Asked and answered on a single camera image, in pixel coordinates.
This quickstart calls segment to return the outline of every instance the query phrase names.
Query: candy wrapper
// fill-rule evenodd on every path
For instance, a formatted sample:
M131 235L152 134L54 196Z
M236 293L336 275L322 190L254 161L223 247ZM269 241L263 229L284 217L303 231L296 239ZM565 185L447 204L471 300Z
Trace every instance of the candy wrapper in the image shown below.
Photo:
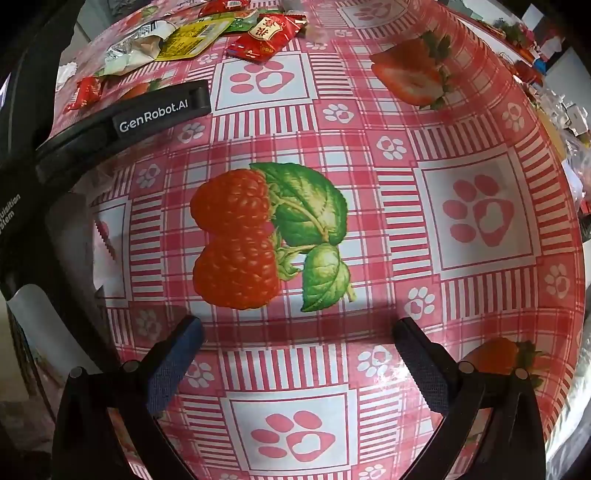
M195 22L179 27L164 43L156 61L190 59L199 55L232 23L231 18Z
M172 23L164 20L142 25L109 47L105 54L105 66L96 72L95 76L124 75L154 61L160 53L162 41L176 29Z
M285 47L306 24L302 16L265 15L228 47L228 55L265 62Z
M251 4L251 0L212 0L208 2L199 12L200 17L224 12L242 10Z
M92 105L100 100L100 93L103 82L97 77L85 77L78 82L72 99L64 108L64 113L78 110L82 107Z
M242 10L239 12L225 12L222 14L209 15L207 17L202 17L201 20L231 18L232 23L224 33L242 33L248 32L252 27L254 27L258 21L259 15L263 14L280 14L280 10L278 7L258 9L254 8L250 10Z

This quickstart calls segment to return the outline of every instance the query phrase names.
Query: strawberry print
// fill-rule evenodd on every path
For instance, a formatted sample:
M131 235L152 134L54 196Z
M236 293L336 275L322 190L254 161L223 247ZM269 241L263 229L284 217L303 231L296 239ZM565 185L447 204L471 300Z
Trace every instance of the strawberry print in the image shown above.
M371 55L371 69L399 100L436 110L445 105L443 98L452 91L449 75L441 65L449 55L450 44L448 35L439 39L428 30L418 38Z

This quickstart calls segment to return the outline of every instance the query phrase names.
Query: red snack wrapper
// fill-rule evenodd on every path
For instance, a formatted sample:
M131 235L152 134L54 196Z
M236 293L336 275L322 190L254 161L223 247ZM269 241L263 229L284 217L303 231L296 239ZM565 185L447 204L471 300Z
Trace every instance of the red snack wrapper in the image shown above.
M64 108L64 113L92 105L100 100L103 82L97 77L84 77L78 82L72 99Z
M248 7L250 4L251 0L211 0L203 6L199 12L198 18L205 17L207 15L222 14L224 12L241 10Z
M265 15L226 51L245 60L267 61L296 36L306 21L298 16Z

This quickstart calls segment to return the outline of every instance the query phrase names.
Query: white square pattern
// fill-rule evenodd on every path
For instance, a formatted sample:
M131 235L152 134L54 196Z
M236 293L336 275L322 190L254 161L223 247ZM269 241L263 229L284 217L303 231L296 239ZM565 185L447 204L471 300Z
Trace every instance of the white square pattern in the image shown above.
M529 192L518 183L509 155L475 160L420 162L415 169L430 244L436 246L433 266L442 278L534 261L521 197Z
M302 469L321 473L350 465L351 395L343 387L320 390L327 394L298 398L297 393L290 393L294 398L275 396L273 401L268 394L251 394L224 402L224 410L231 412L226 418L236 422L229 430L243 470L288 475Z
M302 52L280 52L264 65L224 60L216 66L212 85L214 115L302 105L317 98L310 60Z

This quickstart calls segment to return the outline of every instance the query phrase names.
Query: white label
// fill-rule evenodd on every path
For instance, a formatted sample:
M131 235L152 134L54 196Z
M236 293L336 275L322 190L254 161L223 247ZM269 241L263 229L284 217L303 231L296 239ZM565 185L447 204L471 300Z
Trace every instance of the white label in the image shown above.
M140 125L143 125L151 120L156 120L157 118L170 115L171 113L178 112L179 110L188 107L189 100L187 99L181 100L179 103L174 102L167 106L160 106L154 111L144 112L142 115L134 118L133 120L122 121L119 124L119 131L122 133L128 132L129 130L139 127Z
M283 30L279 23L270 18L263 18L256 27L251 28L248 33L257 40L270 40L273 35Z

